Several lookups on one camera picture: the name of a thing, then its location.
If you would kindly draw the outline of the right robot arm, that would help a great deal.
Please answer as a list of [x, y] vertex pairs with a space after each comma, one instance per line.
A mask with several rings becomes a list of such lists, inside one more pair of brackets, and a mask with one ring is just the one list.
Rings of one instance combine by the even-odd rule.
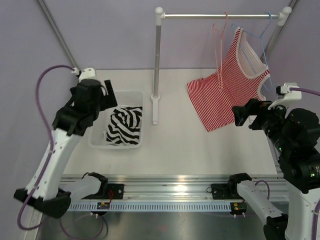
[[235, 125], [255, 116], [249, 129], [262, 130], [279, 153], [278, 164], [287, 182], [289, 209], [285, 214], [256, 188], [246, 173], [231, 175], [227, 193], [243, 198], [263, 224], [267, 240], [318, 240], [320, 238], [320, 137], [319, 118], [314, 112], [250, 99], [232, 107]]

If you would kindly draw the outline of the black white striped tank top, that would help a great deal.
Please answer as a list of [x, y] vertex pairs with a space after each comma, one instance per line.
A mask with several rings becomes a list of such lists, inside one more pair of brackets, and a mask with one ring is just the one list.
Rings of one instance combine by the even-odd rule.
[[116, 107], [109, 116], [104, 138], [108, 145], [134, 146], [140, 143], [143, 107]]

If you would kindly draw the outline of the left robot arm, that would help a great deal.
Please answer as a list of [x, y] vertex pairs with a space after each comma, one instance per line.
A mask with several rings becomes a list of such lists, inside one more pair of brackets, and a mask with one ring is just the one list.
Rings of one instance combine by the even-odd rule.
[[117, 100], [110, 80], [81, 80], [70, 89], [70, 100], [55, 115], [50, 142], [32, 180], [15, 190], [13, 197], [46, 216], [59, 219], [73, 201], [86, 197], [103, 199], [108, 194], [107, 177], [91, 172], [69, 187], [60, 188], [66, 165], [86, 130], [99, 113], [116, 107]]

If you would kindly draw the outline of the pink wire hanger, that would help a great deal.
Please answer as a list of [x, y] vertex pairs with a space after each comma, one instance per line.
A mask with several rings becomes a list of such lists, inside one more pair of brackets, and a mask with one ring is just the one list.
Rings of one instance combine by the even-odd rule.
[[228, 13], [225, 12], [225, 22], [222, 29], [219, 29], [215, 23], [212, 24], [212, 39], [213, 39], [213, 49], [214, 57], [216, 63], [216, 75], [218, 79], [218, 89], [220, 92], [223, 90], [223, 38], [224, 33], [228, 24]]

